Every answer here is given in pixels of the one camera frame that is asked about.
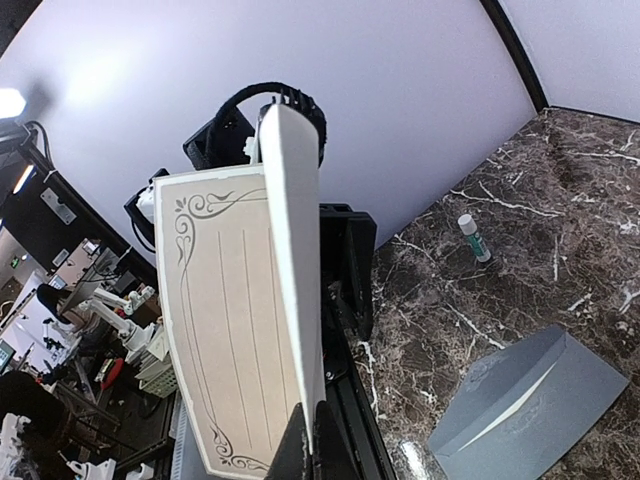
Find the beige letter sheet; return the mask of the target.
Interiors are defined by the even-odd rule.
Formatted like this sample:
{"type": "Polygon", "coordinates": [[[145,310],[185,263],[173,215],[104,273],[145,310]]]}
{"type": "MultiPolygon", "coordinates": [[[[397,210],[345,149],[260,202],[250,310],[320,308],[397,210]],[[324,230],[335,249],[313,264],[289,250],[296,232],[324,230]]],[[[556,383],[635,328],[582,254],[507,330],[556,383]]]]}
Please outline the beige letter sheet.
{"type": "Polygon", "coordinates": [[[154,183],[163,321],[212,475],[264,478],[293,410],[310,434],[326,397],[318,162],[313,124],[274,104],[247,164],[154,183]]]}

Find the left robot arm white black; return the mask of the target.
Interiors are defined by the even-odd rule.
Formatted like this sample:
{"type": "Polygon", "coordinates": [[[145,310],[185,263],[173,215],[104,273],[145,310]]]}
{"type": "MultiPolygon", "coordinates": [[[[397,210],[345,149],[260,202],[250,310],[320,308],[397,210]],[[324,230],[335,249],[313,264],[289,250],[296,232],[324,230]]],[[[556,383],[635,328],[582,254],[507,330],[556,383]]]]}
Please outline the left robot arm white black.
{"type": "MultiPolygon", "coordinates": [[[[316,128],[319,159],[324,159],[327,121],[313,98],[281,82],[260,82],[241,89],[216,115],[183,144],[183,151],[197,170],[244,165],[249,154],[246,140],[255,128],[239,105],[259,94],[270,94],[301,113],[316,128]]],[[[371,270],[377,225],[366,212],[347,204],[320,205],[321,269],[330,284],[340,284],[336,304],[358,337],[367,341],[373,330],[371,270]]]]}

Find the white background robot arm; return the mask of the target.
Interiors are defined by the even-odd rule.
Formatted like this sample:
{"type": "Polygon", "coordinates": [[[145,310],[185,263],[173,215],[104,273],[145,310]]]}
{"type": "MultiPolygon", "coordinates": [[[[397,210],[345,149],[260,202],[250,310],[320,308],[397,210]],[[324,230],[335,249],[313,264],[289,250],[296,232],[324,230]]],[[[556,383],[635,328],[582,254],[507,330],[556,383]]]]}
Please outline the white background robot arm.
{"type": "Polygon", "coordinates": [[[97,289],[80,306],[118,331],[129,359],[153,358],[172,370],[207,473],[264,478],[295,407],[303,434],[311,433],[325,397],[321,352],[291,342],[278,284],[172,287],[162,322],[145,328],[116,314],[131,314],[153,292],[123,299],[97,289]],[[314,360],[304,366],[306,351],[314,360]]]}

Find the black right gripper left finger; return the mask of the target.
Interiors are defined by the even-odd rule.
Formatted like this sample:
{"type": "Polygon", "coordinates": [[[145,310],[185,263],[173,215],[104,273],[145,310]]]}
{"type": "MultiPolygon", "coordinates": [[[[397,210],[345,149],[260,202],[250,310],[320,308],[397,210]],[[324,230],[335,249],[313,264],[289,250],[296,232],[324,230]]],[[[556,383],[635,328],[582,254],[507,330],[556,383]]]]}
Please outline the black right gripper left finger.
{"type": "Polygon", "coordinates": [[[310,480],[312,456],[301,403],[292,410],[267,473],[268,480],[310,480]]]}

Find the grey paper envelope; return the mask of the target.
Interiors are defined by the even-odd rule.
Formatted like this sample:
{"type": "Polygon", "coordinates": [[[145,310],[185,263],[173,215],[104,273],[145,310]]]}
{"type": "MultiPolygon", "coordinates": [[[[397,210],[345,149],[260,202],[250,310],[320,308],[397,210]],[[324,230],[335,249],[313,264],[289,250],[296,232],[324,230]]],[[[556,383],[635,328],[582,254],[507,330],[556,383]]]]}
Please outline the grey paper envelope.
{"type": "Polygon", "coordinates": [[[558,325],[474,362],[428,439],[449,479],[538,479],[617,400],[628,379],[558,325]],[[554,362],[507,421],[468,446],[554,362]]]}

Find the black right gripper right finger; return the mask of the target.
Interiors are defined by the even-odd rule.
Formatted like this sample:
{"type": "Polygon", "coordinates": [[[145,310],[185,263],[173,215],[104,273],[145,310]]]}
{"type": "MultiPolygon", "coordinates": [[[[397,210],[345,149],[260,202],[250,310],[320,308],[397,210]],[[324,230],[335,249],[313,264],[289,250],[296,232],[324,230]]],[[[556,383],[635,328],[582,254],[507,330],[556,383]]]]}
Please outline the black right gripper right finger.
{"type": "Polygon", "coordinates": [[[320,401],[316,405],[312,432],[313,479],[360,480],[362,478],[326,401],[320,401]]]}

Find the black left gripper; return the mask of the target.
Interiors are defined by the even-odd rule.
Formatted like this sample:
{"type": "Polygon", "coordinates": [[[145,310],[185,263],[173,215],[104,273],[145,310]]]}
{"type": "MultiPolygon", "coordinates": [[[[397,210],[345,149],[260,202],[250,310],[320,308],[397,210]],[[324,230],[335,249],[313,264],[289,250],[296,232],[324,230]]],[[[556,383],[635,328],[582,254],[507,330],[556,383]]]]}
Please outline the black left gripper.
{"type": "Polygon", "coordinates": [[[319,207],[321,273],[346,324],[362,341],[373,330],[372,263],[377,224],[347,204],[319,207]]]}

